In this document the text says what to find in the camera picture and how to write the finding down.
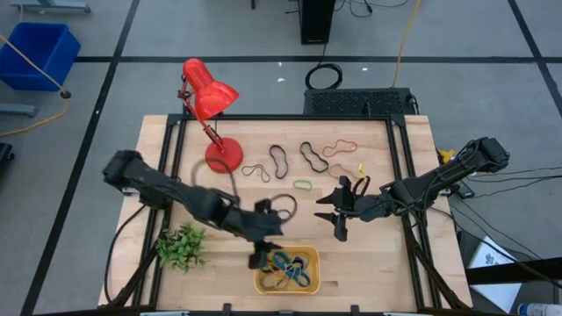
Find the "white paper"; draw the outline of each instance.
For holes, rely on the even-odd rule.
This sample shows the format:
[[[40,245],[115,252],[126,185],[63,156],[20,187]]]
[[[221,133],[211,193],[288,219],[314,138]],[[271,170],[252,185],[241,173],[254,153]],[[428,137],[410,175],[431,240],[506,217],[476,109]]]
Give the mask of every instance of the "white paper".
[[[471,263],[468,265],[469,269],[513,263],[511,260],[506,258],[506,256],[513,259],[515,258],[492,241],[488,236],[486,236],[484,241],[501,250],[501,253],[496,252],[487,244],[481,242],[478,249],[476,249],[476,253],[472,258]],[[519,293],[521,284],[481,284],[471,285],[471,287],[478,293],[482,294],[485,298],[489,299],[490,302],[500,307],[504,312],[509,313],[513,303],[515,302],[517,293]]]

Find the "black base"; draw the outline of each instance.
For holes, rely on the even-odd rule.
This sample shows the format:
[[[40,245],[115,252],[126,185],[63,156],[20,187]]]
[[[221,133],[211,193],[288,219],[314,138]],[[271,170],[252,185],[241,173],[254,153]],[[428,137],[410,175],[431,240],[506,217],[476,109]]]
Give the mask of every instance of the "black base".
[[[365,115],[367,104],[372,116],[415,114],[408,102],[410,89],[333,89],[307,90],[305,114],[310,115]]]

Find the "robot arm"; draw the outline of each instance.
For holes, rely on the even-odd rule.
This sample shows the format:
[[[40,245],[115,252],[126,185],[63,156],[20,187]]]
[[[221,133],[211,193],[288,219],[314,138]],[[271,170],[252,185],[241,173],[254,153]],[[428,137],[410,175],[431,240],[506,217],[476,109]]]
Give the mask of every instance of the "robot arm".
[[[335,188],[327,197],[316,203],[332,204],[335,213],[315,213],[335,226],[334,235],[339,241],[347,240],[346,219],[359,217],[369,222],[391,214],[403,215],[408,211],[425,211],[433,204],[439,191],[469,176],[473,172],[497,172],[508,166],[509,153],[492,138],[471,140],[457,157],[422,176],[395,181],[380,188],[379,195],[357,194],[357,185],[351,189],[346,176],[340,178],[341,188]]]
[[[180,183],[150,168],[135,151],[118,151],[104,169],[104,181],[119,191],[136,189],[140,202],[151,208],[161,209],[177,201],[195,220],[253,242],[255,253],[249,258],[251,269],[264,266],[267,253],[280,248],[263,240],[265,236],[283,234],[284,221],[278,211],[271,209],[270,199],[256,202],[253,212],[242,210],[239,197],[222,190]]]

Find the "artificial plant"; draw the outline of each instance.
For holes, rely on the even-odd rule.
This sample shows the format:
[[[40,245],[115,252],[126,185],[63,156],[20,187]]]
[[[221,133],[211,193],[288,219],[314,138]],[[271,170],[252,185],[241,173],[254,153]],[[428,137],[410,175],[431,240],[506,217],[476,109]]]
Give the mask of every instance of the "artificial plant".
[[[186,222],[173,231],[164,230],[156,241],[160,266],[170,264],[172,268],[187,272],[197,265],[205,265],[206,261],[200,258],[201,241],[204,238],[205,229],[197,229],[191,222]]]

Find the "blue bin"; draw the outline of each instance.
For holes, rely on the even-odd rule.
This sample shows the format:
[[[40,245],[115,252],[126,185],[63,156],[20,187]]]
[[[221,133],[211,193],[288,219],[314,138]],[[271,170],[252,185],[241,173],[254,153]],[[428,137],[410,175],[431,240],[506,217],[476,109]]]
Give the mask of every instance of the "blue bin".
[[[80,50],[80,43],[64,24],[20,23],[11,33],[10,42],[60,84]],[[0,79],[14,90],[58,90],[6,44],[0,49]]]

